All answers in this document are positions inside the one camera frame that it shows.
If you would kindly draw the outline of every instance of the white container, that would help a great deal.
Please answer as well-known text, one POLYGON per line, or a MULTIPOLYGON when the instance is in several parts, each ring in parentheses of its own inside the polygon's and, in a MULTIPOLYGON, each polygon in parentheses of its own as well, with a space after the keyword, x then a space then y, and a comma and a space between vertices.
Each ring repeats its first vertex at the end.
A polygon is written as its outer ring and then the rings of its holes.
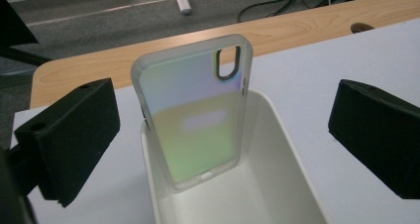
POLYGON ((250 91, 237 165, 182 192, 165 181, 157 144, 142 126, 157 224, 327 223, 271 102, 250 91))

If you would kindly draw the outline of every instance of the phone case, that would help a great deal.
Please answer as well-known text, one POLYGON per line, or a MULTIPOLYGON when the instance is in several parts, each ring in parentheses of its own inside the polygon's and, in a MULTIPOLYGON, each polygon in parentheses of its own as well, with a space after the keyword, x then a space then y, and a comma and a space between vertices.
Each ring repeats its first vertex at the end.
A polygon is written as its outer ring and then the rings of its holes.
POLYGON ((239 160, 252 58, 251 44, 230 35, 141 56, 133 64, 133 85, 175 190, 239 160), (221 65, 227 49, 235 61, 221 65))

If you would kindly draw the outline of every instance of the iridescent phone case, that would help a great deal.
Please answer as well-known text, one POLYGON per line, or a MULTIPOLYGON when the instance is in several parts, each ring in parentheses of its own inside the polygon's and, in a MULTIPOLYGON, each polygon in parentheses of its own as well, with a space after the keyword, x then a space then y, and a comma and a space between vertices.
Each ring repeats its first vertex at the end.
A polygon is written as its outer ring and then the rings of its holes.
POLYGON ((133 64, 133 85, 175 190, 239 160, 252 58, 251 44, 230 35, 141 56, 133 64), (221 64, 227 50, 234 62, 221 64))

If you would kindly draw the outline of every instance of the camera cutout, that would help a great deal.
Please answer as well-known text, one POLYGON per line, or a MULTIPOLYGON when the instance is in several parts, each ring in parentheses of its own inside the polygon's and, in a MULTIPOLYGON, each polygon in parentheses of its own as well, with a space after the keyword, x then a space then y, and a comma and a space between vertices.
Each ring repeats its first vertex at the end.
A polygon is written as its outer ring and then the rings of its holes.
POLYGON ((240 47, 225 48, 216 52, 216 76, 220 80, 225 81, 235 76, 239 69, 240 54, 240 47))

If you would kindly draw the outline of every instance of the black foam block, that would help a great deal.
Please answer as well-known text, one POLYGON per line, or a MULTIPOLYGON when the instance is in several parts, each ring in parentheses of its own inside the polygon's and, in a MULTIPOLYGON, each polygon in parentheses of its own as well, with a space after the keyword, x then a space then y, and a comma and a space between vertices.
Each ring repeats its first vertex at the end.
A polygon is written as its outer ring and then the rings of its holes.
POLYGON ((330 133, 402 198, 420 198, 420 108, 368 84, 341 80, 330 133))
POLYGON ((82 85, 15 131, 45 199, 67 206, 120 130, 111 79, 82 85))

